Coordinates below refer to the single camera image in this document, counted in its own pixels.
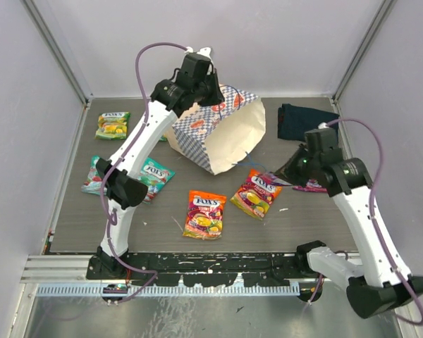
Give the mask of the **purple berries candy bag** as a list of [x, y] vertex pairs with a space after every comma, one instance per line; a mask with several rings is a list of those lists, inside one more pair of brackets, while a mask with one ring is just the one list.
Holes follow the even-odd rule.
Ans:
[[316, 180], [308, 180], [305, 186], [295, 185], [292, 189], [299, 192], [327, 193], [326, 188], [322, 187]]

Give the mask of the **orange Fox's candy bag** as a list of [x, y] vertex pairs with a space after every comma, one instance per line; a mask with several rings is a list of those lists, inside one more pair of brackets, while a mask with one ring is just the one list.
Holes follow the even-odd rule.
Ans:
[[269, 184], [258, 170], [251, 169], [244, 183], [231, 197], [231, 203], [251, 217], [263, 220], [281, 191], [282, 187]]
[[183, 236], [202, 240], [218, 239], [223, 230], [226, 201], [224, 195], [190, 190]]

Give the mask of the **blue checkered paper bag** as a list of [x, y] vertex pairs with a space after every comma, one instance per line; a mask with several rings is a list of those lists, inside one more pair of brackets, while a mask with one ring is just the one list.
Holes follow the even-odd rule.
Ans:
[[172, 149], [211, 173], [224, 173], [241, 162], [266, 133], [262, 99], [251, 92], [223, 85], [225, 101], [195, 104], [167, 130]]

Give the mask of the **green Fox's spring tea candy bag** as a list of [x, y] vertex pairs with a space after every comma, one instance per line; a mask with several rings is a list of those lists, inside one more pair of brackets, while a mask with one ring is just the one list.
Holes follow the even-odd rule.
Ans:
[[110, 112], [99, 115], [96, 139], [118, 140], [128, 136], [129, 112]]

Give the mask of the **teal Fox's blossom candy bag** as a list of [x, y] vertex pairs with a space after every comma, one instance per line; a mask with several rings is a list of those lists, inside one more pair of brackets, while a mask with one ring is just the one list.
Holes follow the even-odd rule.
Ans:
[[102, 179], [99, 176], [99, 173], [96, 168], [97, 161], [99, 160], [98, 156], [93, 156], [90, 161], [90, 169], [87, 174], [87, 179], [84, 181], [81, 192], [93, 195], [100, 195], [100, 189], [102, 185]]

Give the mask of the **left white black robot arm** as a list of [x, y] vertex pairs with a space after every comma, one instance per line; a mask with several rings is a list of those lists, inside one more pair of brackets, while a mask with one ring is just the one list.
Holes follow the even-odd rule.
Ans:
[[223, 102], [211, 52], [209, 47], [187, 50], [173, 76], [155, 85], [145, 112], [128, 139], [109, 159], [97, 161], [102, 178], [100, 198], [107, 221], [96, 257], [111, 279], [121, 278], [130, 270], [124, 258], [133, 215], [148, 191], [137, 180], [148, 155], [162, 134], [194, 104], [214, 106]]

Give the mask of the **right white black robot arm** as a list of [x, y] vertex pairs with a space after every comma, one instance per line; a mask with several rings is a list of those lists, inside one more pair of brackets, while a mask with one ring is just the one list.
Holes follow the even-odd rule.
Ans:
[[294, 185], [313, 179], [325, 188], [348, 224], [360, 255], [361, 263], [356, 265], [321, 241], [309, 242], [295, 252], [299, 275], [329, 278], [346, 293], [361, 318], [407, 305], [423, 294], [423, 277], [412, 274], [386, 229], [365, 164], [343, 157], [333, 128], [307, 131], [305, 143], [274, 175]]

